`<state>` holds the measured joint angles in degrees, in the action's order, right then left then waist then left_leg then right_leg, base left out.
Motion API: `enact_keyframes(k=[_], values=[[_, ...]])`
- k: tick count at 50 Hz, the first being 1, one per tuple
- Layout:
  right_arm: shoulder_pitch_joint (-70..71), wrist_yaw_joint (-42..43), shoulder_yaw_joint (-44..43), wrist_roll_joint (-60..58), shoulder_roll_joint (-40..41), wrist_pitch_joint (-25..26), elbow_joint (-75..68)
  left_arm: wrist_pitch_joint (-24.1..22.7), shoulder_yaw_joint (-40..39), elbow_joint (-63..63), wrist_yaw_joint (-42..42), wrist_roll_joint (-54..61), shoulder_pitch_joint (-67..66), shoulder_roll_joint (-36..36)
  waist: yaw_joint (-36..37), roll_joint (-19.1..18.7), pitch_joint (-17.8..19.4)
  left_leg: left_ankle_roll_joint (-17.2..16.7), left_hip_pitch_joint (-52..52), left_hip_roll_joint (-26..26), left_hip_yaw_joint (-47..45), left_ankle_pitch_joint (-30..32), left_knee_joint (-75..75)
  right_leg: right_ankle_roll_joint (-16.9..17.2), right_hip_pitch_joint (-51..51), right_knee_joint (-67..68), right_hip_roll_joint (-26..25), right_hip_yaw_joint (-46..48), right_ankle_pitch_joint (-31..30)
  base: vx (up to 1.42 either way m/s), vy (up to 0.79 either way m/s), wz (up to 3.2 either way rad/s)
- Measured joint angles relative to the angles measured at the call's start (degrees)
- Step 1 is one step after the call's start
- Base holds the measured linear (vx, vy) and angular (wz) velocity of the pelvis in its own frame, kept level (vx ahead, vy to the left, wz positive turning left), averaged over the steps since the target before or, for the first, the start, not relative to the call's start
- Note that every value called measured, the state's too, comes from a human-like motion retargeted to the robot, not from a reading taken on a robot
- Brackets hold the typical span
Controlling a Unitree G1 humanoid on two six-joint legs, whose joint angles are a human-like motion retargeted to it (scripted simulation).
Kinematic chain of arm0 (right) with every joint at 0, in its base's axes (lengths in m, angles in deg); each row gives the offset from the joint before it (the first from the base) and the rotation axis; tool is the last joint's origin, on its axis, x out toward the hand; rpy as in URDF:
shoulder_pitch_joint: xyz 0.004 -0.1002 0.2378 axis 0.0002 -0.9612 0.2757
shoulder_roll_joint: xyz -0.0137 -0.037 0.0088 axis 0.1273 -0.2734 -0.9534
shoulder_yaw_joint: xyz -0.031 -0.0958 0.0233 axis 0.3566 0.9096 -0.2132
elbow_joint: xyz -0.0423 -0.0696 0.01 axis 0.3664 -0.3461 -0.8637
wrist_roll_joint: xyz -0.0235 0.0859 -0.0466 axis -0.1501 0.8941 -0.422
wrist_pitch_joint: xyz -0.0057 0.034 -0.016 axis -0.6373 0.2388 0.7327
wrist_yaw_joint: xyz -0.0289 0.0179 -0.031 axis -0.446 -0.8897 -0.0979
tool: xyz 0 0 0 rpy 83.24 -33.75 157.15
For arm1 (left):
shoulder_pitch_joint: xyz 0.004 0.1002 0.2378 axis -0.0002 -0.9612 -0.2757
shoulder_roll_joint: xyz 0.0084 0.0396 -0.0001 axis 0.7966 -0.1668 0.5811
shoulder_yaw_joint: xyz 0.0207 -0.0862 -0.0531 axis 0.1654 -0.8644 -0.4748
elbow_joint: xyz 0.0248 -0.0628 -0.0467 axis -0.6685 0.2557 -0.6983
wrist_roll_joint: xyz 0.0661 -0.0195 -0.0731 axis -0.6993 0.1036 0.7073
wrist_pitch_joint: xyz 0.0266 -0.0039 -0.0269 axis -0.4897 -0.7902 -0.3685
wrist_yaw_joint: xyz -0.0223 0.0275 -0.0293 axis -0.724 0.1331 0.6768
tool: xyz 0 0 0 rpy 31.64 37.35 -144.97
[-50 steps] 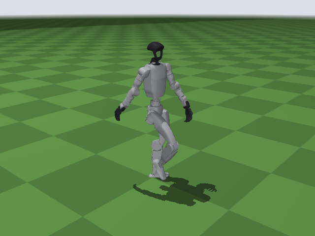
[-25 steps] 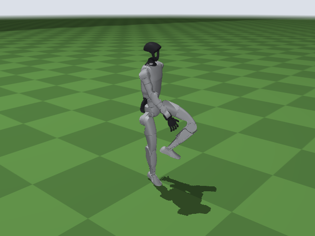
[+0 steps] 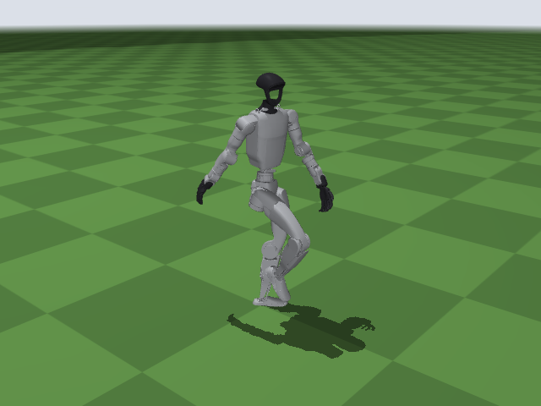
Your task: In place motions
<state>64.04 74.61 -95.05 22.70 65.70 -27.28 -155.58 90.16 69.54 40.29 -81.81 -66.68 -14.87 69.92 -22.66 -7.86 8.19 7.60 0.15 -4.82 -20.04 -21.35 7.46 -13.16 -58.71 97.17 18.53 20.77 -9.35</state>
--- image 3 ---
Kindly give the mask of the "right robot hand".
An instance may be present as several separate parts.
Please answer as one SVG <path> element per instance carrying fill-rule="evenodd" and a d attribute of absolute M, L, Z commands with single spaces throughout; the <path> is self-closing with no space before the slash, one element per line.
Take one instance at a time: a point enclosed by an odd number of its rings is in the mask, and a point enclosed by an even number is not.
<path fill-rule="evenodd" d="M 205 180 L 205 179 L 203 179 L 203 180 L 201 181 L 201 184 L 199 185 L 199 188 L 198 188 L 198 191 L 197 191 L 197 195 L 196 195 L 196 198 L 197 198 L 196 200 L 197 200 L 197 202 L 198 202 L 199 204 L 201 204 L 201 205 L 203 205 L 203 201 L 202 201 L 202 199 L 203 199 L 203 194 L 206 192 L 207 189 L 210 189 L 211 186 L 213 185 L 212 182 L 207 182 L 206 184 L 204 184 L 204 180 Z"/>

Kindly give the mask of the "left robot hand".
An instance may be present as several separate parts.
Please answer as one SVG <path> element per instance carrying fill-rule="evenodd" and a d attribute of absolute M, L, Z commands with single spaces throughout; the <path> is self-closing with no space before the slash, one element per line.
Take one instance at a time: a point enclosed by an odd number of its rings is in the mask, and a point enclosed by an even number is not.
<path fill-rule="evenodd" d="M 316 185 L 320 189 L 320 199 L 321 199 L 321 209 L 319 211 L 329 211 L 333 207 L 334 195 L 331 193 L 330 189 L 326 186 L 328 185 L 324 175 L 320 176 L 321 183 Z"/>

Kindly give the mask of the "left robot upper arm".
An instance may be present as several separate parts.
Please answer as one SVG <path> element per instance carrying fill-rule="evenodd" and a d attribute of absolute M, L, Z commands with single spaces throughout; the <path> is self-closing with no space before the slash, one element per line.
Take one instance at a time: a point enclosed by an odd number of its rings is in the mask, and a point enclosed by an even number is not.
<path fill-rule="evenodd" d="M 298 122 L 298 114 L 295 110 L 284 109 L 289 117 L 288 133 L 294 146 L 294 152 L 297 156 L 305 156 L 310 153 L 309 143 L 302 140 L 302 131 Z"/>

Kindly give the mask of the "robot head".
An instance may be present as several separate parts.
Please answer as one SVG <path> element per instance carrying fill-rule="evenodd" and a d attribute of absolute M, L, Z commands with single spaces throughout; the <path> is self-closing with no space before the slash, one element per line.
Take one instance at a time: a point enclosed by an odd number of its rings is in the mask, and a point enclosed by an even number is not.
<path fill-rule="evenodd" d="M 277 113 L 277 109 L 274 109 L 274 106 L 278 105 L 281 101 L 282 90 L 285 86 L 285 81 L 277 74 L 265 73 L 262 74 L 256 81 L 256 85 L 259 88 L 262 88 L 265 92 L 266 100 L 263 100 L 261 106 L 258 108 L 259 111 L 264 107 L 268 108 L 268 111 L 261 111 L 269 114 Z M 279 95 L 277 99 L 270 98 L 270 91 L 279 90 Z M 258 110 L 257 110 L 258 111 Z"/>

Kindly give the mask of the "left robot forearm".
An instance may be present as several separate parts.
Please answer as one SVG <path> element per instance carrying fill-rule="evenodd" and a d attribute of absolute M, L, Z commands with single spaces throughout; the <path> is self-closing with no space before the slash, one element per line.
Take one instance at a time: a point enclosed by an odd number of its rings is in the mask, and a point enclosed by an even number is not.
<path fill-rule="evenodd" d="M 324 175 L 324 174 L 322 173 L 322 169 L 320 168 L 320 166 L 318 165 L 318 163 L 314 159 L 314 155 L 313 155 L 312 150 L 310 151 L 310 153 L 305 155 L 302 162 L 303 162 L 303 164 L 305 164 L 305 166 L 309 170 L 309 173 L 310 173 L 311 177 L 314 179 L 315 184 L 316 185 L 322 184 L 320 176 Z"/>

